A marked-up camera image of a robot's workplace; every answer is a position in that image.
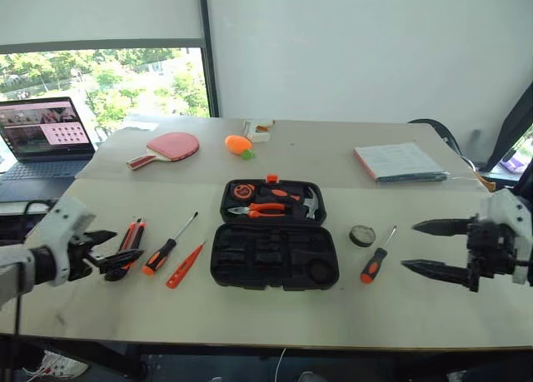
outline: orange screwdriver handle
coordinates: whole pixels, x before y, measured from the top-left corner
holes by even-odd
[[[285,210],[285,205],[283,203],[251,203],[248,208],[251,211],[253,211],[253,210],[256,210],[256,211],[261,211],[261,210]]]
[[[366,263],[364,270],[361,273],[361,282],[363,284],[371,284],[380,271],[381,263],[387,255],[387,251],[378,247],[374,252],[374,256]]]
[[[157,270],[159,270],[165,261],[167,261],[168,255],[176,246],[176,241],[169,239],[165,245],[158,251],[156,251],[150,260],[142,267],[142,272],[146,275],[154,275]]]
[[[185,278],[185,275],[187,272],[191,269],[192,265],[194,264],[194,261],[197,259],[198,255],[200,254],[200,251],[202,250],[203,244],[198,246],[181,264],[179,267],[176,268],[176,270],[172,273],[171,277],[168,279],[166,285],[174,289],[176,286],[182,282],[183,278]]]
[[[290,195],[289,193],[282,191],[281,189],[272,189],[271,193],[275,196],[279,197],[290,197],[291,199],[295,201],[300,201],[300,197],[298,195]]]

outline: orange handle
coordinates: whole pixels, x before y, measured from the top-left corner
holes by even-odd
[[[300,197],[298,195],[289,195],[287,192],[282,191],[281,189],[272,189],[271,192],[272,192],[272,194],[274,194],[276,196],[280,196],[280,197],[290,196],[295,201],[299,201],[300,200]]]
[[[130,167],[130,169],[136,170],[137,168],[141,168],[142,166],[145,166],[154,160],[156,160],[156,156],[154,155],[143,155],[127,161],[126,165]]]
[[[131,240],[131,238],[133,236],[133,231],[135,230],[135,225],[136,225],[135,222],[132,222],[130,224],[129,228],[127,229],[127,233],[124,236],[124,239],[122,240],[122,243],[121,243],[120,247],[118,248],[118,251],[127,250],[127,247],[129,246],[130,240]]]
[[[261,211],[261,210],[285,210],[285,205],[283,203],[251,203],[249,205],[249,208],[251,211],[253,210],[256,210],[256,211]]]
[[[385,259],[387,251],[378,247],[374,252],[374,256],[366,263],[365,268],[361,273],[361,282],[363,284],[371,284],[381,269],[381,263]]]
[[[168,255],[176,246],[176,241],[169,239],[165,245],[158,251],[156,251],[150,260],[142,267],[142,272],[146,275],[154,275],[157,270],[159,270],[165,261],[167,261]]]
[[[285,214],[268,214],[268,213],[261,213],[259,211],[250,210],[248,211],[248,217],[249,218],[259,218],[259,217],[283,217]]]

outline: notebook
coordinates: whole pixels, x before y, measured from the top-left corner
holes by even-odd
[[[444,181],[448,174],[414,143],[356,147],[353,153],[379,182]]]

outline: black plastic case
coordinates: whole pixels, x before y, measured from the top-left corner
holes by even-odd
[[[253,186],[252,197],[238,198],[236,186]],[[287,192],[279,196],[272,190]],[[304,200],[316,194],[315,219],[307,218]],[[263,213],[284,216],[250,218],[234,215],[233,207],[251,203],[283,203],[284,211]],[[329,289],[339,278],[335,246],[330,233],[320,227],[326,209],[320,189],[310,182],[233,180],[224,190],[220,209],[225,224],[213,241],[211,273],[224,286],[264,290],[282,286],[284,290]]]

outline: white cable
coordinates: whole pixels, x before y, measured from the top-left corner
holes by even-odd
[[[280,359],[277,361],[276,374],[274,375],[274,382],[277,382],[277,371],[280,369],[281,360],[283,360],[283,355],[285,354],[285,352],[286,352],[286,348],[283,349],[280,355]]]

